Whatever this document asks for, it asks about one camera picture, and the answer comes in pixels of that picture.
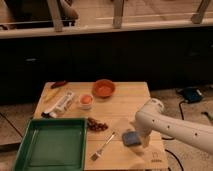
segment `sponge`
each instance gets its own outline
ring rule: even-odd
[[[122,140],[124,145],[127,147],[141,145],[139,136],[135,131],[128,131],[123,133]]]

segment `dried fruit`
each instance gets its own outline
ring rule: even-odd
[[[106,129],[108,129],[108,125],[106,123],[100,123],[96,119],[91,117],[87,119],[87,127],[88,129],[95,132],[105,131]]]

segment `gray floor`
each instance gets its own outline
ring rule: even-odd
[[[199,88],[203,93],[204,99],[199,103],[182,105],[185,120],[212,125],[206,116],[201,115],[201,112],[213,112],[213,89],[210,86],[200,86]],[[163,101],[165,115],[180,118],[178,104],[182,97],[176,94],[175,89],[151,91],[151,96]],[[20,132],[24,133],[26,124],[33,115],[35,107],[36,103],[0,106],[0,112],[5,114]],[[0,117],[0,144],[13,143],[20,140],[19,135]],[[213,170],[213,155],[209,155],[177,140],[164,141],[164,144],[166,149],[175,153],[180,159],[185,171]],[[15,156],[16,151],[0,153],[0,171],[11,170]],[[170,154],[168,154],[168,161],[171,170],[180,170],[177,161]]]

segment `small brown item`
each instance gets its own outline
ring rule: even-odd
[[[57,81],[54,84],[51,85],[51,89],[61,87],[63,85],[67,84],[67,81]]]
[[[106,123],[100,123],[97,120],[90,117],[87,119],[87,127],[91,131],[95,132],[105,131],[106,129],[108,129],[108,125]]]

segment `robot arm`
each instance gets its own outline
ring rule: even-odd
[[[161,113],[164,105],[158,99],[150,99],[136,114],[136,130],[142,137],[152,130],[172,136],[186,144],[213,154],[213,127],[173,119]]]

